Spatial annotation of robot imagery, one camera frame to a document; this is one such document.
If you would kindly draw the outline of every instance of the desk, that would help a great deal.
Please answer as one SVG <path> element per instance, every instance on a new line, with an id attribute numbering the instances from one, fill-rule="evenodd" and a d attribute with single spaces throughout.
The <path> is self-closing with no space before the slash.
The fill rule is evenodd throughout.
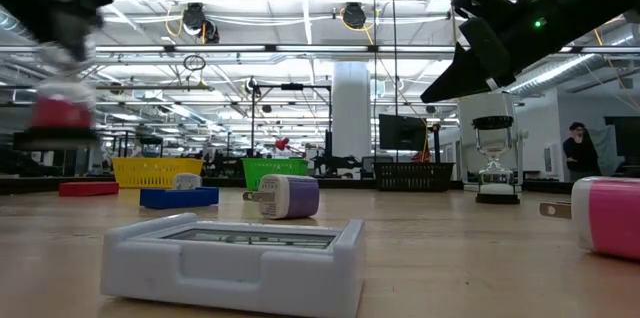
<path id="1" fill-rule="evenodd" d="M 242 189 L 222 189 L 201 219 L 264 222 Z M 118 197 L 3 197 L 0 208 L 0 317 L 265 317 L 99 294 L 102 234 L 185 210 L 138 207 Z M 557 195 L 525 192 L 519 206 L 474 202 L 474 194 L 326 190 L 315 220 L 367 224 L 367 270 L 359 317 L 631 318 L 640 311 L 640 264 L 577 248 L 570 221 L 541 217 Z"/>

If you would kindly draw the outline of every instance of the blue sponge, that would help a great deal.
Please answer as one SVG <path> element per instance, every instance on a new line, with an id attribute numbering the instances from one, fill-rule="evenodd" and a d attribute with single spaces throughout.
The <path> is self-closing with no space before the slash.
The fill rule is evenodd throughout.
<path id="1" fill-rule="evenodd" d="M 208 207 L 218 204 L 218 188 L 200 187 L 195 190 L 141 189 L 140 206 L 151 209 Z"/>

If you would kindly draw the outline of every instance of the person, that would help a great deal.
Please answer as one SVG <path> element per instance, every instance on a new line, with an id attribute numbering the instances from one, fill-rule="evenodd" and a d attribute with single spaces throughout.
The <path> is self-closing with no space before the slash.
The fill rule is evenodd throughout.
<path id="1" fill-rule="evenodd" d="M 574 122 L 569 127 L 571 137 L 562 144 L 567 157 L 567 168 L 571 182 L 600 175 L 598 153 L 584 124 Z"/>

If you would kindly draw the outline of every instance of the pillar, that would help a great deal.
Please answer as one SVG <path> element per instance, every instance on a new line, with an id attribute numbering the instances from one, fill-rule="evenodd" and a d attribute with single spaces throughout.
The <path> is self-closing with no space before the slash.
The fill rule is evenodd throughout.
<path id="1" fill-rule="evenodd" d="M 366 62 L 335 62 L 333 68 L 333 155 L 371 156 L 371 92 Z"/>

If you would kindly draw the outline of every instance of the plastic basket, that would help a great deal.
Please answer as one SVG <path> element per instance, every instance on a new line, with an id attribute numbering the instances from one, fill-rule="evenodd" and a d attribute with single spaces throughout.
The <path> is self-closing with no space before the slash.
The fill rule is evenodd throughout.
<path id="1" fill-rule="evenodd" d="M 171 188 L 180 173 L 200 175 L 202 161 L 189 158 L 113 158 L 120 188 Z"/>
<path id="2" fill-rule="evenodd" d="M 304 159 L 242 158 L 247 189 L 257 191 L 260 179 L 267 174 L 307 175 L 307 161 Z"/>
<path id="3" fill-rule="evenodd" d="M 374 163 L 381 191 L 446 192 L 454 163 Z"/>

